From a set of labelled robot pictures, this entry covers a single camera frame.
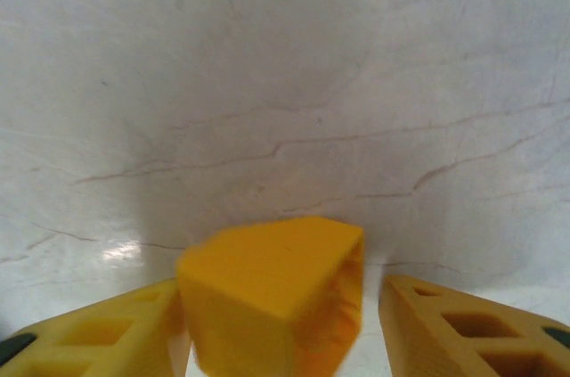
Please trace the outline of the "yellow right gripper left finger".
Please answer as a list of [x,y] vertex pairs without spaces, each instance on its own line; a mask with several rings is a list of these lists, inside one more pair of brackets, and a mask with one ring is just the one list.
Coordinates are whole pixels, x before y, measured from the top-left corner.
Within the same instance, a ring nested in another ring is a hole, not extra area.
[[0,341],[0,377],[185,377],[175,280],[18,330]]

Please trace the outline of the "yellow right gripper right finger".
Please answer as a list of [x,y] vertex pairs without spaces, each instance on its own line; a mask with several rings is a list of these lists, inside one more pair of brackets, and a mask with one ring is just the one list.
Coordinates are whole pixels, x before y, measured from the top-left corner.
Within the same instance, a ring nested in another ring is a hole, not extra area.
[[393,377],[570,377],[570,326],[407,275],[379,319]]

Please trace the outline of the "yellow lego brick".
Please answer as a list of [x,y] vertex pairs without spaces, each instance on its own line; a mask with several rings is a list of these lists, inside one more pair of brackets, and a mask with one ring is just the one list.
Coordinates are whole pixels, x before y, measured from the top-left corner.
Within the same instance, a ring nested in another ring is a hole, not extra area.
[[177,260],[207,377],[334,377],[362,328],[363,231],[324,217],[225,229]]

